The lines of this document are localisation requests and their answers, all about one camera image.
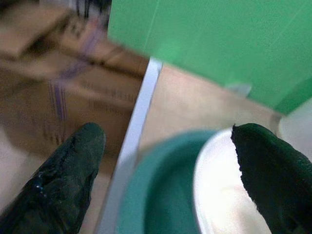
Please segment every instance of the beige floor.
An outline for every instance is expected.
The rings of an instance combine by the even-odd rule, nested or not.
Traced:
[[[140,141],[141,152],[179,133],[252,122],[276,133],[281,114],[213,82],[164,65]]]
[[[42,149],[31,148],[28,145],[31,141],[25,137],[27,135],[0,126],[0,210],[10,203],[35,170],[54,151],[53,146],[45,146]],[[41,151],[41,154],[30,152],[29,149]],[[105,157],[102,161],[80,234],[94,233],[115,163],[116,159],[109,157]]]

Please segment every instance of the purple tape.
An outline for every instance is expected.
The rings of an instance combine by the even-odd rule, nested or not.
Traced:
[[[82,54],[91,54],[92,51],[95,48],[95,45],[98,42],[98,39],[100,37],[101,31],[98,28],[98,23],[95,22],[95,31],[87,38],[83,46],[81,47],[81,53]],[[64,71],[61,71],[58,75],[58,80],[69,80],[76,77],[78,74],[80,74],[85,68],[88,66],[87,62],[84,61],[78,61],[76,63],[73,63]],[[54,89],[54,95],[51,95],[50,101],[52,105],[55,106],[55,112],[57,114],[57,118],[59,120],[65,120],[67,117],[67,109],[66,109],[66,96],[65,96],[65,90],[62,88],[62,83],[54,83],[53,87],[50,88],[50,92]]]

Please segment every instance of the white object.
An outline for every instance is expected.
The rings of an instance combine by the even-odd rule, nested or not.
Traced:
[[[194,173],[194,203],[202,234],[270,234],[240,179],[231,129],[202,148]]]
[[[114,175],[103,205],[97,234],[114,234],[123,194],[135,169],[140,137],[162,63],[151,58],[123,141]]]
[[[278,137],[303,153],[312,162],[312,98],[282,117]]]

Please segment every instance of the white container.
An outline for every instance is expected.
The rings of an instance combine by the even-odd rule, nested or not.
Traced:
[[[312,162],[312,98],[281,118],[277,135]]]

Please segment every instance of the white bowl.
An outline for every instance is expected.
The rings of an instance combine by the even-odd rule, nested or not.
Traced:
[[[194,172],[194,203],[202,234],[270,234],[241,181],[231,129],[201,149]]]

